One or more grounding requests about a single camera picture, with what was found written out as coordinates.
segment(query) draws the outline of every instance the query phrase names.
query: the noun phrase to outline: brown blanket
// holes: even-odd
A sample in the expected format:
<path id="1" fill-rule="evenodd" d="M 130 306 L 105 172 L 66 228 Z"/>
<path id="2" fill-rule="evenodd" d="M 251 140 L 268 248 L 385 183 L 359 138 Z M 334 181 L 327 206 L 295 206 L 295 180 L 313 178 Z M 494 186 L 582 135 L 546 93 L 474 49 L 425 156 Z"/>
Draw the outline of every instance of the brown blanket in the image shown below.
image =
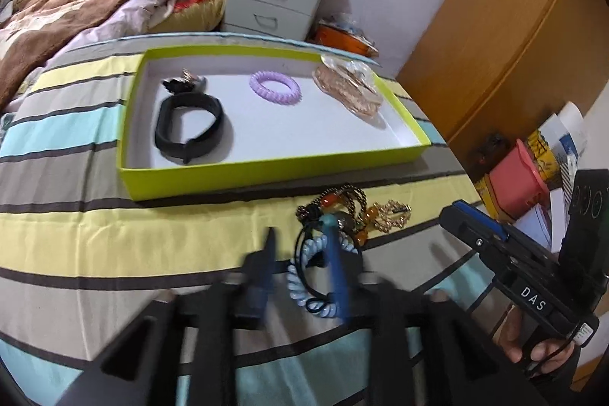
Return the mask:
<path id="1" fill-rule="evenodd" d="M 0 111 L 33 69 L 128 0 L 25 0 L 0 30 Z"/>

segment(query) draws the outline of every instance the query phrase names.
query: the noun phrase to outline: black watch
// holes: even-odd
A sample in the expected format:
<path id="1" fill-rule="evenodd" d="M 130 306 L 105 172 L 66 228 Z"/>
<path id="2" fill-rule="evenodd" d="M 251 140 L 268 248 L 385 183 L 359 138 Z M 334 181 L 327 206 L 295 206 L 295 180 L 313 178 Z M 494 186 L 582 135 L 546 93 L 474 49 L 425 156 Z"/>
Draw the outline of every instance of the black watch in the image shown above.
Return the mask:
<path id="1" fill-rule="evenodd" d="M 199 136 L 189 139 L 186 143 L 173 142 L 169 139 L 174 111 L 179 107 L 194 107 L 205 109 L 214 117 L 212 125 Z M 218 146 L 222 138 L 222 122 L 224 110 L 216 97 L 199 92 L 183 92 L 167 97 L 161 103 L 156 121 L 154 143 L 166 155 L 181 159 L 188 164 L 192 159 L 202 157 Z"/>

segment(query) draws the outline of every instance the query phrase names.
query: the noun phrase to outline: wooden wardrobe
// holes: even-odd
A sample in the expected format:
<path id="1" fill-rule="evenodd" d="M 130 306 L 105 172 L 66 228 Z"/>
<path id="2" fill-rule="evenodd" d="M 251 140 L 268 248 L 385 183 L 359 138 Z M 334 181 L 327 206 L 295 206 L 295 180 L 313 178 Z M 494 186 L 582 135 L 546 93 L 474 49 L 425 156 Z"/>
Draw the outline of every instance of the wooden wardrobe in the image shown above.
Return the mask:
<path id="1" fill-rule="evenodd" d="M 445 0 L 398 81 L 470 171 L 490 134 L 584 114 L 608 77 L 605 0 Z"/>

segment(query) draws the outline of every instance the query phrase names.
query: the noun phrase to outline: light blue stripe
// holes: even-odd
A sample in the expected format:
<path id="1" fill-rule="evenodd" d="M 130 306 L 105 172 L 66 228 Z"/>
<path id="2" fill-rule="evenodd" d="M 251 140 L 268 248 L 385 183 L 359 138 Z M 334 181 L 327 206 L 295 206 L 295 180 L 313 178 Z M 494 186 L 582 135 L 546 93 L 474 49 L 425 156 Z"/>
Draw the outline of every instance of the light blue stripe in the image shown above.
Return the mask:
<path id="1" fill-rule="evenodd" d="M 494 273 L 482 263 L 479 254 L 476 253 L 427 293 L 436 289 L 443 289 L 461 308 L 467 309 L 486 290 L 493 277 Z"/>
<path id="2" fill-rule="evenodd" d="M 41 406 L 53 406 L 81 372 L 36 358 L 1 340 L 0 357 L 23 393 Z"/>
<path id="3" fill-rule="evenodd" d="M 18 123 L 7 131 L 0 148 L 0 157 L 117 140 L 123 107 L 116 105 Z"/>
<path id="4" fill-rule="evenodd" d="M 422 130 L 425 132 L 425 134 L 427 135 L 427 137 L 430 139 L 430 141 L 437 145 L 445 145 L 446 142 L 444 141 L 444 138 L 442 138 L 442 135 L 440 134 L 440 132 L 435 129 L 435 126 L 433 126 L 432 123 L 428 122 L 428 121 L 419 121 L 418 119 L 416 120 L 416 122 L 419 124 L 419 126 L 422 127 Z"/>
<path id="5" fill-rule="evenodd" d="M 493 273 L 476 254 L 430 291 L 444 289 L 469 308 L 486 290 Z M 421 350 L 418 329 L 408 330 L 410 355 Z M 23 392 L 41 406 L 53 406 L 79 370 L 32 357 L 0 341 L 0 357 Z M 366 387 L 370 331 L 357 330 L 298 356 L 236 371 L 241 406 L 332 406 Z M 176 404 L 186 404 L 189 377 L 180 377 Z"/>
<path id="6" fill-rule="evenodd" d="M 244 39 L 253 39 L 253 40 L 266 40 L 267 42 L 278 42 L 283 43 L 284 45 L 293 45 L 296 47 L 303 47 L 307 49 L 315 49 L 318 52 L 329 52 L 332 54 L 336 54 L 337 56 L 348 57 L 349 59 L 355 59 L 356 61 L 362 61 L 366 64 L 370 64 L 372 66 L 380 66 L 377 61 L 374 61 L 368 57 L 360 56 L 359 54 L 354 54 L 353 52 L 347 52 L 345 50 L 335 49 L 332 47 L 327 47 L 324 45 L 316 45 L 314 43 L 308 42 L 299 42 L 298 40 L 289 40 L 289 39 L 279 39 L 278 37 L 270 37 L 265 35 L 249 35 L 244 33 L 232 33 L 229 31 L 226 32 L 210 32 L 210 33 L 198 33 L 198 32 L 179 32 L 179 33 L 150 33 L 147 35 L 132 35 L 129 37 L 120 37 L 119 39 L 105 40 L 103 42 L 93 42 L 88 43 L 87 45 L 82 45 L 80 47 L 76 47 L 70 49 L 68 52 L 73 50 L 80 50 L 85 47 L 93 47 L 96 45 L 104 45 L 105 43 L 113 43 L 113 42 L 123 42 L 125 40 L 136 40 L 136 39 L 148 39 L 148 38 L 157 38 L 157 37 L 241 37 Z"/>

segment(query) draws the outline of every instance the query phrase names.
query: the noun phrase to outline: finger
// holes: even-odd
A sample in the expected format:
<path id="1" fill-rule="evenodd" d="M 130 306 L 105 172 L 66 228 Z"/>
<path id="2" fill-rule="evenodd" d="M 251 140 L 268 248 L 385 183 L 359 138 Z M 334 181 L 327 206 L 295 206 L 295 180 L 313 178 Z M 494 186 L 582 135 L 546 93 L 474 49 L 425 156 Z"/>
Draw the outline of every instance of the finger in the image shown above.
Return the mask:
<path id="1" fill-rule="evenodd" d="M 548 363 L 559 363 L 562 365 L 565 361 L 567 361 L 571 357 L 574 349 L 575 349 L 575 344 L 573 342 L 570 342 L 569 345 L 565 349 L 563 349 L 556 356 L 553 356 L 552 358 L 550 358 L 547 362 Z"/>
<path id="2" fill-rule="evenodd" d="M 542 361 L 547 356 L 550 356 L 552 353 L 558 351 L 558 348 L 564 345 L 564 341 L 559 339 L 546 339 L 545 341 L 539 342 L 531 351 L 531 359 L 533 361 Z M 569 345 L 558 353 L 556 356 L 550 358 L 551 361 L 561 361 L 567 359 L 571 356 L 573 349 L 575 348 L 575 344 L 570 342 Z"/>
<path id="3" fill-rule="evenodd" d="M 570 358 L 574 348 L 575 344 L 573 342 L 570 342 L 569 345 L 563 351 L 556 355 L 555 358 L 560 357 L 560 359 L 552 358 L 548 360 L 547 363 L 541 366 L 541 373 L 552 373 L 554 370 L 557 370 L 558 368 L 563 366 Z"/>
<path id="4" fill-rule="evenodd" d="M 520 336 L 520 328 L 523 323 L 523 312 L 518 307 L 511 309 L 505 317 L 505 323 L 499 335 L 499 345 L 513 344 Z"/>
<path id="5" fill-rule="evenodd" d="M 503 349 L 503 352 L 512 363 L 519 362 L 523 357 L 523 350 L 518 344 L 522 319 L 522 311 L 519 308 L 514 307 L 507 315 L 501 333 L 499 334 L 497 344 Z"/>
<path id="6" fill-rule="evenodd" d="M 508 344 L 503 348 L 503 352 L 512 363 L 517 363 L 523 358 L 523 350 L 517 345 Z"/>

